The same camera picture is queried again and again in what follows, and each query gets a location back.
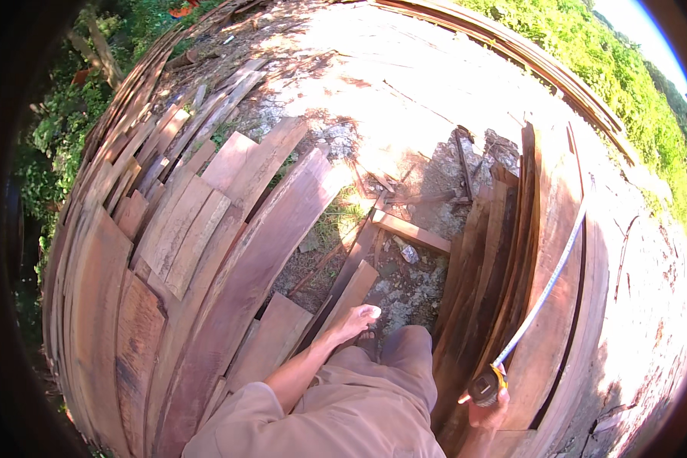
dirt ground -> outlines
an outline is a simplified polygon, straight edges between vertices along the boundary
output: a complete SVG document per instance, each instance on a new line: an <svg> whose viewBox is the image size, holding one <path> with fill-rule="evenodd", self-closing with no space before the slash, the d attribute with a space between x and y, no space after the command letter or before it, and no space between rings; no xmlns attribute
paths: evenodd
<svg viewBox="0 0 687 458"><path fill-rule="evenodd" d="M401 175L392 184L397 196L453 191L463 197L458 124L473 138L463 138L461 146L474 193L491 185L489 168L497 160L519 173L524 119L556 132L569 121L590 140L579 147L590 152L596 205L588 211L595 213L610 254L609 297L600 346L584 392L576 393L578 415L551 453L635 453L665 415L687 368L687 233L651 214L641 189L626 180L616 151L540 81L460 34L362 2L266 3L247 14L247 21L237 18L241 23L196 37L192 48L209 58L164 76L158 89L163 97L156 108L162 108L199 84L212 87L250 58L269 59L262 69L270 73L287 69L240 103L238 116L214 138L220 144L233 130L259 140L282 116L302 116L309 131L290 163L326 144L337 167L350 169L356 155L393 160ZM352 175L312 229L309 241L318 247L296 251L274 290L287 294L366 215L382 187L366 174L361 179L360 190ZM469 205L444 200L385 210L450 239L462 230ZM421 261L407 264L383 234L379 278L368 300L383 308L378 325L384 334L406 324L430 328L437 317L448 262L415 248ZM315 312L345 256L340 251L292 299ZM374 264L374 249L367 261ZM616 408L626 409L623 421L594 434L595 422Z"/></svg>

small rock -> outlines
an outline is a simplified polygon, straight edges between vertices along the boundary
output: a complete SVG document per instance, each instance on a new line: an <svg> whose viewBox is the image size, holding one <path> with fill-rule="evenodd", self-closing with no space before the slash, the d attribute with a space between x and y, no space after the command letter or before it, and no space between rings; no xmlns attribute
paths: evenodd
<svg viewBox="0 0 687 458"><path fill-rule="evenodd" d="M320 244L316 232L308 231L308 233L305 235L305 238L302 240L300 245L298 245L298 249L301 253L307 253L311 252L312 250L317 250L319 246Z"/></svg>

reddish-brown wood board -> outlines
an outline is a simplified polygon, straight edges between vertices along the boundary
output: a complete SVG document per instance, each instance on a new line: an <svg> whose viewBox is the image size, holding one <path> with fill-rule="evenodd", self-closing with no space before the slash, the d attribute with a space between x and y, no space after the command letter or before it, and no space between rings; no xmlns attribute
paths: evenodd
<svg viewBox="0 0 687 458"><path fill-rule="evenodd" d="M341 182L331 171L320 150L304 155L275 187L217 274L157 430L158 456L178 456L192 437L218 377L277 274L339 192ZM211 347L216 351L210 354Z"/></svg>

wood scrap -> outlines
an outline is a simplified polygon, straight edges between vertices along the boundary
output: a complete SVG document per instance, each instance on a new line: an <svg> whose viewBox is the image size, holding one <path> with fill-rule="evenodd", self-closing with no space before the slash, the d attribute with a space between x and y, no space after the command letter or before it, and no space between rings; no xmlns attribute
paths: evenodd
<svg viewBox="0 0 687 458"><path fill-rule="evenodd" d="M382 228L400 237L406 238L418 245L424 246L430 250L440 254L448 255L450 253L450 241L446 240L432 232L428 232L422 228L417 227L407 221L397 218L394 215L384 213L381 210L375 210L371 216L372 222L379 228Z"/></svg>
<svg viewBox="0 0 687 458"><path fill-rule="evenodd" d="M471 183L471 174L468 173L468 163L466 161L466 154L463 151L463 145L461 144L461 134L460 130L456 129L456 148L458 149L458 162L461 163L461 169L463 171L464 179L464 190L466 191L466 197L473 200L473 184Z"/></svg>
<svg viewBox="0 0 687 458"><path fill-rule="evenodd" d="M398 204L398 205L417 205L430 202L445 202L456 198L456 191L449 190L448 192L442 194L435 194L431 196L417 195L417 196L402 196L401 194L396 194L392 197L387 198L387 204Z"/></svg>
<svg viewBox="0 0 687 458"><path fill-rule="evenodd" d="M183 151L181 161L188 161L191 155L203 143L211 138L211 135L216 132L221 123L226 121L227 116L229 116L237 104L242 101L247 93L252 90L265 74L266 72L250 72L236 87L234 87L234 90L232 90L227 97L224 97L221 103L209 114L206 121L198 128L189 146Z"/></svg>

green grass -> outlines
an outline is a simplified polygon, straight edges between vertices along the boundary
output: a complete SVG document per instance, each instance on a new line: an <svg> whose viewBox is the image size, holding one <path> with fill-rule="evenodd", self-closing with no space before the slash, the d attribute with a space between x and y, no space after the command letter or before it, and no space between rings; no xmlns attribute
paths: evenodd
<svg viewBox="0 0 687 458"><path fill-rule="evenodd" d="M669 184L668 210L687 233L687 138L656 90L639 45L600 22L580 0L456 0L537 44L582 78L626 125L641 162ZM659 210L656 197L644 192Z"/></svg>
<svg viewBox="0 0 687 458"><path fill-rule="evenodd" d="M348 198L356 193L353 185L341 188L339 194L318 218L314 228L320 240L324 242L326 251L338 244L343 235L348 234L366 217L368 208L348 202Z"/></svg>

